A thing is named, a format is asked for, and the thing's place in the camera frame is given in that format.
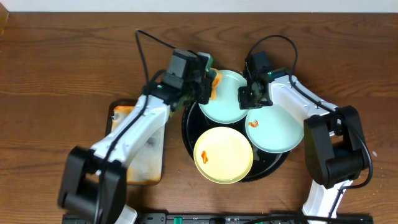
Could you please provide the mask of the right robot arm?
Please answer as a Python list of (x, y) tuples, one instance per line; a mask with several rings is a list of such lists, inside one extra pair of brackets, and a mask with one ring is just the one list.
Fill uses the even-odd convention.
[(334, 218), (343, 194), (363, 170), (373, 165), (358, 111), (338, 107), (305, 88), (286, 68), (275, 69), (265, 52), (245, 59), (246, 86), (239, 88), (239, 106), (248, 111), (246, 134), (268, 153), (289, 152), (300, 142), (313, 179), (303, 206), (305, 215)]

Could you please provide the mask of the green yellow sponge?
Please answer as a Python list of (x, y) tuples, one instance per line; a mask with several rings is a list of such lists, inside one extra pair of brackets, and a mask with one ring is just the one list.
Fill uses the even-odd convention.
[(210, 68), (208, 75), (212, 79), (210, 100), (214, 101), (216, 100), (216, 94), (217, 94), (216, 89), (218, 85), (221, 83), (223, 74), (215, 68)]

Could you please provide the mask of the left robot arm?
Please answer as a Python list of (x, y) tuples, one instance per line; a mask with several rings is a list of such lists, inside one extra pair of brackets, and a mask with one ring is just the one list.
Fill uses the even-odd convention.
[(137, 223), (138, 213), (126, 205), (127, 170), (145, 143), (164, 132), (173, 112), (193, 101), (208, 103), (212, 65), (210, 54), (174, 49), (169, 67), (147, 82), (114, 131), (89, 149), (70, 151), (58, 206), (88, 223)]

